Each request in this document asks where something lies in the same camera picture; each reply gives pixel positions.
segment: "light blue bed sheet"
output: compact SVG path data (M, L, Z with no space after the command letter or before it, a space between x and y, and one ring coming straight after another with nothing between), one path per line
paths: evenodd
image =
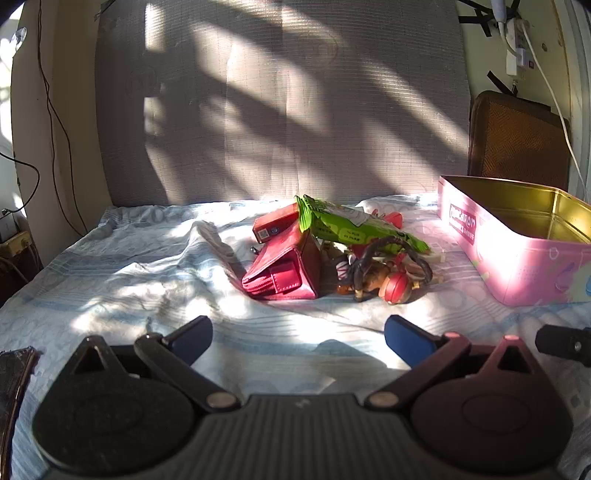
M404 228L444 255L445 281L418 300L356 304L330 294L313 301L261 303L236 286L254 260L254 219L287 202L249 201L183 207L110 208L100 225L60 254L0 309L0 349L42 352L25 393L12 449L12 477L47 469L31 420L51 383L87 335L126 344L146 331L169 333L198 315L215 324L213 345L194 368L247 398L252 393L344 393L363 398L408 367L380 330L398 313L435 334L455 330L474 342L513 333L535 353L545 323L591 326L591 303L512 309L492 298L437 218L436 197L362 202L397 210ZM577 479L591 463L591 370L537 355L571 409L576 430L560 470Z

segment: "pink wallet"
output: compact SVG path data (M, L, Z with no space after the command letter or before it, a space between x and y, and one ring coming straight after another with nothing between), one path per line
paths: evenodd
M269 240L242 279L242 287L259 300L318 297L320 250L309 230L295 221Z

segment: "red cigarette pack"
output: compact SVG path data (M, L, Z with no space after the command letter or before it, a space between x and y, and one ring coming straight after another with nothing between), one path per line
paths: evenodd
M255 220L252 233L260 244L268 242L271 238L286 230L300 216L297 203L267 213Z

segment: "green snack bag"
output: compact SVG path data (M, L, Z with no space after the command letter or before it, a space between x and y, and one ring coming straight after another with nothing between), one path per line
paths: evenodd
M307 195L295 199L302 232L311 229L312 234L318 238L345 245L365 245L375 238L393 235L403 239L419 253L429 250L429 246L422 240L368 213L337 203L316 200ZM399 245L392 244L384 250L396 254L400 249Z

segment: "pink tin box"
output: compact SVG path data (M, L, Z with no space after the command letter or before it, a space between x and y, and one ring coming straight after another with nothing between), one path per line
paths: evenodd
M591 207L553 187L439 178L438 214L510 306L591 301Z

